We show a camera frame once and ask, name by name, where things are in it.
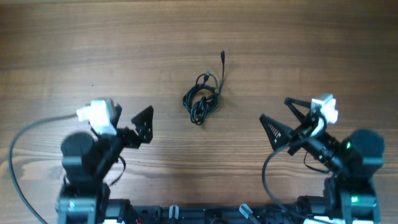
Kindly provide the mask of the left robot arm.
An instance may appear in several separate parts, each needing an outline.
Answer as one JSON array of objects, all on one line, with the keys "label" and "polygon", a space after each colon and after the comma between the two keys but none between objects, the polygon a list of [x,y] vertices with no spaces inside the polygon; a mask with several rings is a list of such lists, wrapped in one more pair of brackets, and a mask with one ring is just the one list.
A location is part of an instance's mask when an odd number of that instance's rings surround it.
[{"label": "left robot arm", "polygon": [[120,105],[110,120],[115,133],[77,132],[66,137],[61,145],[62,166],[66,171],[55,205],[58,223],[141,223],[141,217],[128,199],[111,199],[109,184],[104,181],[113,164],[123,161],[125,148],[137,149],[153,138],[154,109],[148,106],[132,118],[135,129],[118,128]]}]

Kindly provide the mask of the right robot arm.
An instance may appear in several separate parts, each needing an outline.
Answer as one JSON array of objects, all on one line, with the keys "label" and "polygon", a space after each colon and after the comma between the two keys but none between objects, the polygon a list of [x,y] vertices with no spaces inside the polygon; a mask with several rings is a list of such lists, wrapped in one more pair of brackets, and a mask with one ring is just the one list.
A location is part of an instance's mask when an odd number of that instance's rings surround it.
[{"label": "right robot arm", "polygon": [[373,175],[383,166],[384,138],[369,129],[358,129],[342,141],[327,133],[338,120],[336,99],[325,93],[311,101],[287,97],[285,105],[299,121],[295,129],[262,114],[259,118],[273,152],[264,165],[286,150],[293,156],[304,149],[325,166],[327,174],[321,197],[300,196],[284,205],[271,193],[265,173],[264,189],[275,203],[265,211],[266,221],[274,223],[380,223],[379,200]]}]

